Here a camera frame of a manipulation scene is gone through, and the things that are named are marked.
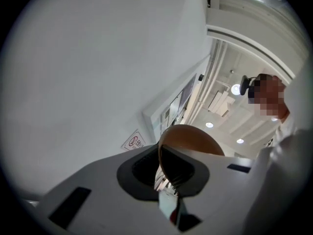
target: white machine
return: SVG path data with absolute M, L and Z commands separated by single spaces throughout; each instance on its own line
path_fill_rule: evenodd
M 262 149 L 256 160 L 163 146 L 169 180 L 179 193 L 176 225 L 158 207 L 157 145 L 85 166 L 46 194 L 36 213 L 50 220 L 49 231 L 64 234 L 262 234 L 312 173 L 310 67 L 308 62 L 285 93 L 299 132 Z

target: recessed ceiling light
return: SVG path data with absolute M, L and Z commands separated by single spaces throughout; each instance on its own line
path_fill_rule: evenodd
M 240 84 L 234 84 L 231 87 L 231 93 L 233 93 L 234 95 L 239 95 L 240 94 Z
M 205 124 L 205 126 L 207 128 L 212 128 L 214 125 L 211 122 L 208 122 L 208 123 Z

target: dark slot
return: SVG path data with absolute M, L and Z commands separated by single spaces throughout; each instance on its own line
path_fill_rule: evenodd
M 230 164 L 229 166 L 227 166 L 228 169 L 232 169 L 232 170 L 237 170 L 237 171 L 241 171 L 244 173 L 249 173 L 250 171 L 250 167 L 246 167 L 246 166 L 242 166 L 242 165 L 236 165 L 236 164 Z
M 76 188 L 54 213 L 50 215 L 49 219 L 63 229 L 67 229 L 90 192 L 90 189 L 82 187 Z

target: person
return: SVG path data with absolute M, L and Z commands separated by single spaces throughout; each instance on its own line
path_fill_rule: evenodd
M 286 86 L 277 76 L 259 74 L 248 89 L 248 102 L 259 104 L 262 115 L 273 116 L 281 122 L 266 147 L 276 146 L 281 140 L 297 131 L 289 109 L 284 102 L 285 88 Z

